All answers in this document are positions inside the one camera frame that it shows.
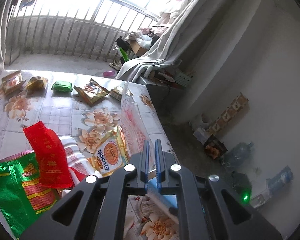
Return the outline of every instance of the small green package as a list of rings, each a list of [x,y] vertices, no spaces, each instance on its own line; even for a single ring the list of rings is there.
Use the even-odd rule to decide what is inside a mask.
[[[35,153],[0,163],[0,208],[17,239],[59,199],[55,189],[39,185],[39,177]]]
[[[52,85],[51,90],[60,91],[60,92],[71,92],[72,84],[68,81],[56,81]]]

